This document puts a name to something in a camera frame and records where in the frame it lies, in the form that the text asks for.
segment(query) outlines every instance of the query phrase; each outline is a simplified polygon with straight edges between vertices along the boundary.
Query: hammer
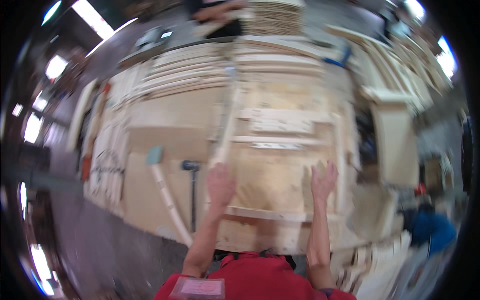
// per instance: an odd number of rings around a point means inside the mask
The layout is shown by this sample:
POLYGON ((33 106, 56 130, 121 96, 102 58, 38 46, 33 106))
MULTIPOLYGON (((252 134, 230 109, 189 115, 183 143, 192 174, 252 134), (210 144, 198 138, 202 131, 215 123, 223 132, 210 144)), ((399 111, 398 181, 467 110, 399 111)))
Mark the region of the hammer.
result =
POLYGON ((195 160, 184 160, 181 163, 181 168, 185 171, 192 171, 192 232, 196 231, 196 201, 195 201, 195 182, 196 173, 200 169, 200 163, 195 160))

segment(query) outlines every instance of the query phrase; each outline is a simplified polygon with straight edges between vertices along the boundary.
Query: concrete floor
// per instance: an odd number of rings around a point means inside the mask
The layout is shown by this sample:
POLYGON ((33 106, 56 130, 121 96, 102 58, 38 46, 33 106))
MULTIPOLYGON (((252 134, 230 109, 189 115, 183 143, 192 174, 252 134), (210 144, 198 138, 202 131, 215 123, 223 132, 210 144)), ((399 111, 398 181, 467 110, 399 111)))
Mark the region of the concrete floor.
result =
MULTIPOLYGON (((378 16, 341 1, 306 0, 306 3, 305 34, 336 47, 343 47, 345 41, 324 33, 321 30, 323 24, 343 26, 370 36, 375 36, 382 24, 378 16)), ((169 10, 148 23, 127 26, 92 55, 75 92, 62 101, 54 116, 64 121, 71 120, 83 87, 94 78, 104 79, 114 75, 117 62, 129 54, 135 41, 146 29, 158 25, 177 26, 170 40, 172 47, 195 40, 192 24, 187 22, 182 7, 169 10)), ((442 130, 435 135, 443 135, 442 130)), ((451 134, 457 145, 458 128, 452 129, 451 134)), ((77 174, 78 153, 64 152, 66 136, 65 129, 54 126, 46 137, 46 146, 52 153, 50 172, 71 177, 77 174)), ((436 142, 439 147, 452 147, 453 143, 449 140, 436 142)), ((456 146, 452 147, 452 151, 458 152, 456 146)), ((51 191, 51 198, 60 257, 82 299, 112 289, 116 289, 125 300, 152 299, 163 282, 181 270, 187 252, 184 245, 132 228, 81 195, 51 191)), ((298 256, 295 260, 298 264, 296 273, 304 275, 305 257, 298 256)))

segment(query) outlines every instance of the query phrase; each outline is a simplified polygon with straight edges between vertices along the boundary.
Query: red jacket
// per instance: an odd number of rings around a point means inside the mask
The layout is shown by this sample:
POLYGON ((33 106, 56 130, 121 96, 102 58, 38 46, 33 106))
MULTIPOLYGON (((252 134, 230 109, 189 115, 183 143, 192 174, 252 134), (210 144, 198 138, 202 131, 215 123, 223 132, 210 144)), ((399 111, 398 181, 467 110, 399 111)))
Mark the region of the red jacket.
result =
MULTIPOLYGON (((315 290, 307 279, 293 273, 284 256, 266 256, 259 257, 257 252, 242 252, 236 260, 229 254, 222 260, 220 269, 208 278, 225 280, 226 300, 355 300, 351 294, 338 289, 315 290)), ((174 299, 169 295, 181 276, 187 275, 170 276, 154 300, 174 299)))

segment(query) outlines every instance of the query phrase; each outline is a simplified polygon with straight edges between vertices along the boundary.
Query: plastic badge holder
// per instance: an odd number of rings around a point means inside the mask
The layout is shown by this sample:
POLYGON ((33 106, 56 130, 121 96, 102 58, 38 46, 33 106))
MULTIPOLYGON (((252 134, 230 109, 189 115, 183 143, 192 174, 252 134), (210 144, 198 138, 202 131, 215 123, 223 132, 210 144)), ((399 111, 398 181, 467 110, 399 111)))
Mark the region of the plastic badge holder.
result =
POLYGON ((179 277, 170 297, 179 300, 225 299, 224 279, 179 277))

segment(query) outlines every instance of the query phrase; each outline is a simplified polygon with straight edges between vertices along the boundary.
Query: red object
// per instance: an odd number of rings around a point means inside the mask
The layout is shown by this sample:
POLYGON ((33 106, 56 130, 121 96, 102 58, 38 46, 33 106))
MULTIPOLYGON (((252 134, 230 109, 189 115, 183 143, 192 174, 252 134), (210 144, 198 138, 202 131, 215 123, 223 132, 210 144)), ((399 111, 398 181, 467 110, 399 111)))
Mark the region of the red object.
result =
MULTIPOLYGON (((226 300, 355 300, 351 294, 338 289, 315 290, 310 282, 293 273, 284 256, 257 252, 242 252, 237 260, 229 254, 218 271, 208 278, 225 279, 226 300)), ((173 274, 160 288, 154 300, 167 300, 181 274, 173 274)))
POLYGON ((425 194, 427 193, 427 188, 425 188, 425 184, 420 183, 420 184, 417 185, 417 187, 413 190, 413 192, 415 193, 415 196, 425 195, 425 194))

